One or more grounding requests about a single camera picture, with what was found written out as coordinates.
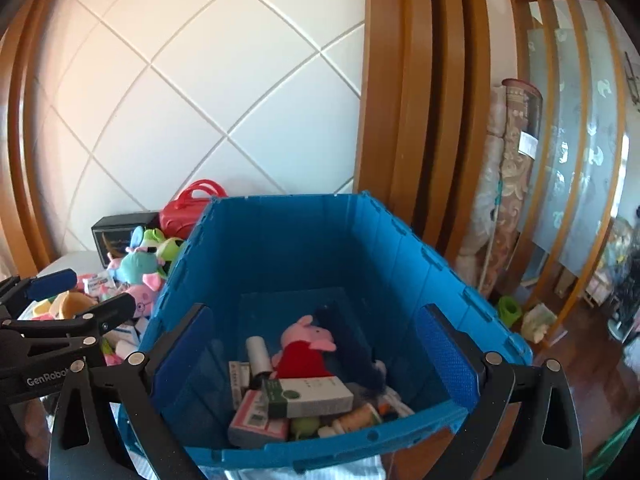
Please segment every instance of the wooden frame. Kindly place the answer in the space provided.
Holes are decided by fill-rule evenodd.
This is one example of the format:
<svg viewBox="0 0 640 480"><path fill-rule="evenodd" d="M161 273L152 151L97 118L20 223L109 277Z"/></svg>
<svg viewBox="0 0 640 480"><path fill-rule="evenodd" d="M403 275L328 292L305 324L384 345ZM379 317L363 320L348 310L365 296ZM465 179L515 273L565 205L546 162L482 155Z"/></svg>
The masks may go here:
<svg viewBox="0 0 640 480"><path fill-rule="evenodd" d="M578 63L580 65L580 100L582 102L582 106L580 107L580 124L578 126L579 139L578 148L576 150L577 155L575 159L574 178L569 188L569 197L564 208L564 215L562 216L560 228L556 233L556 239L551 246L548 259L546 260L545 266L540 274L540 279L536 283L536 286L524 306L525 309L532 307L538 298L541 297L542 292L551 287L551 279L554 275L554 265L562 253L566 237L574 222L575 212L578 207L580 176L582 175L582 168L584 167L584 151L587 146L587 121L589 119L591 109L591 63L589 61L589 49L587 47L586 26L580 5L575 0L567 0L567 4L574 24L575 41L578 49Z"/></svg>
<svg viewBox="0 0 640 480"><path fill-rule="evenodd" d="M402 52L402 0L366 0L353 189L366 189L385 204L390 198L398 143Z"/></svg>
<svg viewBox="0 0 640 480"><path fill-rule="evenodd" d="M428 129L433 151L426 153L422 189L426 221L422 240L436 247L452 191L465 88L465 24L462 0L433 0L434 65Z"/></svg>
<svg viewBox="0 0 640 480"><path fill-rule="evenodd" d="M404 63L398 142L388 206L405 223L414 218L431 95L431 0L404 0Z"/></svg>
<svg viewBox="0 0 640 480"><path fill-rule="evenodd" d="M0 48L0 128L6 133L0 160L0 228L14 266L33 276L56 257L37 189L34 67L53 0L26 0Z"/></svg>
<svg viewBox="0 0 640 480"><path fill-rule="evenodd" d="M625 74L622 68L622 60L620 59L620 53L618 51L616 31L614 30L613 24L611 23L609 17L609 9L607 9L605 1L596 0L596 2L598 3L598 7L600 8L600 13L602 14L602 19L604 20L605 28L607 30L607 36L609 38L611 56L613 58L614 73L616 77L616 89L617 92L622 92L624 94L626 81ZM602 254L604 244L606 243L606 239L610 231L611 223L613 221L613 218L611 217L611 208L613 206L613 201L615 200L616 196L616 189L618 188L619 184L618 179L620 176L620 162L622 161L622 145L626 125L625 99L621 99L620 96L618 97L616 113L618 115L618 129L616 131L616 158L613 165L614 169L613 175L611 177L611 184L609 187L609 195L607 196L607 202L604 207L602 219L600 220L600 229L596 234L593 245L591 246L591 251L589 252L589 256L587 257L587 261L584 264L582 272L574 285L574 289L569 295L569 298L564 302L564 306L562 307L560 314L558 314L558 319L548 331L549 334L553 334L558 329L558 327L572 311L578 299L581 297L585 287L589 283L591 277L593 276L593 273L596 270L596 266ZM546 338L545 340L543 340L543 343L548 346L548 341L546 340Z"/></svg>
<svg viewBox="0 0 640 480"><path fill-rule="evenodd" d="M460 252L482 170L486 122L490 105L491 56L486 0L462 0L465 21L465 93L460 150L453 195L445 215L438 248L450 263Z"/></svg>
<svg viewBox="0 0 640 480"><path fill-rule="evenodd" d="M450 262L482 163L488 29L486 0L367 0L354 188L368 189Z"/></svg>

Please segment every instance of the peppa pig plush toy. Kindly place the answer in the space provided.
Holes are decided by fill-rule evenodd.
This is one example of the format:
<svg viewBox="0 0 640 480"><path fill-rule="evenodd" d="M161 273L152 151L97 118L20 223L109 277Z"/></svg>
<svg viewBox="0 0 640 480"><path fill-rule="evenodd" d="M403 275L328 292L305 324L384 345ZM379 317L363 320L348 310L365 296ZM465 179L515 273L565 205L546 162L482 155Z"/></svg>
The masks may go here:
<svg viewBox="0 0 640 480"><path fill-rule="evenodd" d="M324 328L311 325L313 316L303 316L289 326L280 338L282 351L271 363L277 379L330 377L324 367L322 352L335 352L334 338Z"/></svg>

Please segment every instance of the pink plush toy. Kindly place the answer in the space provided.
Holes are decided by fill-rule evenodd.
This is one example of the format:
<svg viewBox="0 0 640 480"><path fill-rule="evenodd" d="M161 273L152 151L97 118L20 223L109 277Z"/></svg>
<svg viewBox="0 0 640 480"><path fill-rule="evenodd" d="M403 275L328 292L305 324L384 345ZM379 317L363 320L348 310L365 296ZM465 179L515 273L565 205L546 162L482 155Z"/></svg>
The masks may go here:
<svg viewBox="0 0 640 480"><path fill-rule="evenodd" d="M136 313L133 315L134 318L151 316L156 298L158 297L157 289L154 290L154 288L144 283L143 285L131 285L126 292L136 300Z"/></svg>
<svg viewBox="0 0 640 480"><path fill-rule="evenodd" d="M276 378L305 379L333 375L324 367L320 352L335 352L334 338L328 330L311 325L313 319L313 316L303 316L282 333L282 350L271 359Z"/></svg>

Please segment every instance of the white cylinder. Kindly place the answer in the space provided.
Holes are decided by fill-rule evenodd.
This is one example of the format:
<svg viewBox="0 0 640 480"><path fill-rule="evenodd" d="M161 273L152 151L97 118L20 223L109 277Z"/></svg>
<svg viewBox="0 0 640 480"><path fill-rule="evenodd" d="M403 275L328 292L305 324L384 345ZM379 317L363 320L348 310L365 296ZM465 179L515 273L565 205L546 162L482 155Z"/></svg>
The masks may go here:
<svg viewBox="0 0 640 480"><path fill-rule="evenodd" d="M273 372L271 359L267 352L267 345L259 335L254 335L246 340L246 352L249 356L251 373L255 376L263 373Z"/></svg>

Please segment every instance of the white tiled wall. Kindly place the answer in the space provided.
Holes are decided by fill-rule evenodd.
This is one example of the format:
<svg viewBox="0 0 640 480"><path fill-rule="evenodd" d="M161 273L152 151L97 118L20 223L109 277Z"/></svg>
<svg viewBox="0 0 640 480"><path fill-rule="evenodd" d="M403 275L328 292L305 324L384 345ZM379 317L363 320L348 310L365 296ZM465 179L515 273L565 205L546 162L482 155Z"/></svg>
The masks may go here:
<svg viewBox="0 0 640 480"><path fill-rule="evenodd" d="M365 0L57 0L36 70L40 192L61 253L198 178L349 192Z"/></svg>

